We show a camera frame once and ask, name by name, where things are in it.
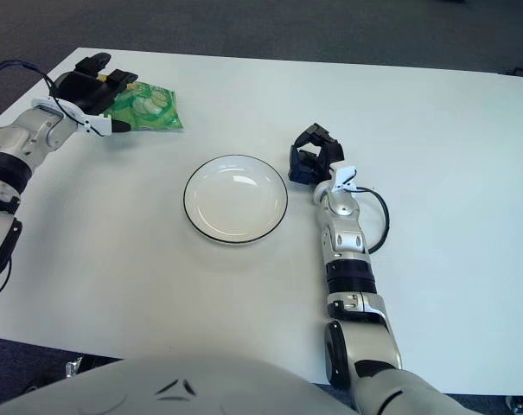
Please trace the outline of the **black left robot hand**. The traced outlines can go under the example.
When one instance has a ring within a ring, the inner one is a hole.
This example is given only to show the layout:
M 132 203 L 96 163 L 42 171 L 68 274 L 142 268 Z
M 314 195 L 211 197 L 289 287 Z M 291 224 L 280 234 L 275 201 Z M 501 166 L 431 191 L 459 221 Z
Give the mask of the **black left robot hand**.
M 110 59 L 108 53 L 100 52 L 79 61 L 72 72 L 56 80 L 56 98 L 73 103 L 87 115 L 105 114 L 115 98 L 138 78 L 135 73 L 115 69 L 100 80 L 100 71 Z

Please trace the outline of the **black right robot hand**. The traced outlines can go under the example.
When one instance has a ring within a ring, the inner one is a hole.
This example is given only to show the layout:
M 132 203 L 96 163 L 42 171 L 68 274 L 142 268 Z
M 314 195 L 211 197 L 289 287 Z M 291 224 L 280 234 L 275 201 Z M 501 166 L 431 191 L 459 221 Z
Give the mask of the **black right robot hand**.
M 339 142 L 314 123 L 290 147 L 288 177 L 292 182 L 318 185 L 331 178 L 330 165 L 343 160 Z

